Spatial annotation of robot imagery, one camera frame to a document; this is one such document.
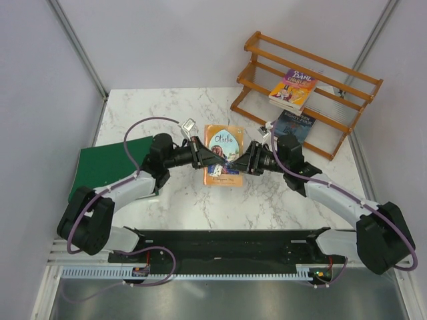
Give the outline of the tan illustrated book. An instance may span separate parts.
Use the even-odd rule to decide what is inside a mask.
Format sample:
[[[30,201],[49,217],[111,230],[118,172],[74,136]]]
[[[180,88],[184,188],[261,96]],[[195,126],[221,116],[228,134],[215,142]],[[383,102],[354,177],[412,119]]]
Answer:
[[[205,126],[205,146],[225,160],[223,165],[210,165],[204,169],[203,184],[241,187],[243,177],[231,168],[231,162],[243,154],[244,128],[226,125]]]

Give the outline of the dark blue Nineteen Eighty-Four book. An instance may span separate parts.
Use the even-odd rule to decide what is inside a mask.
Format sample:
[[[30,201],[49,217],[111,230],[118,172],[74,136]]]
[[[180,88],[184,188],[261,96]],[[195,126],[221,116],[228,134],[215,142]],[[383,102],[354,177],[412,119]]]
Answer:
[[[303,144],[315,122],[315,118],[310,117],[305,113],[296,115],[284,110],[276,120],[274,139],[277,139],[282,135],[292,134],[296,137],[299,143]]]

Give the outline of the purple orange Roald Dahl book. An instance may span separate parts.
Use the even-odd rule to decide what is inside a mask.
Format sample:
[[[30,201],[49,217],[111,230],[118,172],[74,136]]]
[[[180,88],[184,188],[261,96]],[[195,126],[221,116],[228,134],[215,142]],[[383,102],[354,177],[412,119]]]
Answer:
[[[289,69],[269,94],[269,99],[292,107],[301,107],[316,88],[318,80],[301,71]]]

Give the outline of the green lever arch file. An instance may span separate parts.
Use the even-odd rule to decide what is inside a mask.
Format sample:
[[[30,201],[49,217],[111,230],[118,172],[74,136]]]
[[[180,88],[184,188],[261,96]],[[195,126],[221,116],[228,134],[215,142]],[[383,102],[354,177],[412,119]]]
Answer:
[[[95,189],[113,185],[134,171],[136,166],[127,156],[122,142],[81,149],[68,199],[71,199],[74,192],[81,186]]]

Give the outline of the red Treehouse book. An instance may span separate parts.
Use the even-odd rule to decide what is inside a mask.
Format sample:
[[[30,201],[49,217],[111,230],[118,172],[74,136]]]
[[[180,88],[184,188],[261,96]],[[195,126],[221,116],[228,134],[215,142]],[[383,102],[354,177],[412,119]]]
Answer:
[[[269,99],[269,103],[279,108],[282,108],[283,110],[289,111],[290,113],[293,113],[297,116],[300,116],[302,114],[302,111],[304,110],[304,107],[305,107],[304,105],[302,105],[301,107],[292,107],[283,103],[279,103],[273,99]]]

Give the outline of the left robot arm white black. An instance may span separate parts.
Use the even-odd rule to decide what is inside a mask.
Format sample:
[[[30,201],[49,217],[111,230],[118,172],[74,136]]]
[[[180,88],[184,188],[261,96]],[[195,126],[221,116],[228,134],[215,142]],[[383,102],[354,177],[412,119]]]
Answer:
[[[175,147],[170,135],[157,134],[134,173],[113,185],[77,188],[57,226],[57,234],[66,240],[68,253],[95,255],[110,238],[113,215],[133,201],[157,193],[170,178],[171,168],[191,165],[201,169],[225,163],[196,136]]]

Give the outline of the orange wooden shelf rack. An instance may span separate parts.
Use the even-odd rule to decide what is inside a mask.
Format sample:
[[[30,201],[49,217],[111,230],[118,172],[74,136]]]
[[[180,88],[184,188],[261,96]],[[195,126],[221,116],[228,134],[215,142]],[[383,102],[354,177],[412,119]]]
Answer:
[[[251,92],[268,97],[290,69],[312,75],[318,84],[304,105],[303,112],[316,122],[304,147],[332,160],[345,139],[354,131],[366,107],[373,102],[382,79],[345,67],[293,45],[256,31],[244,50],[250,60],[237,76],[242,91],[230,109],[259,124],[280,111],[272,105],[249,107]]]

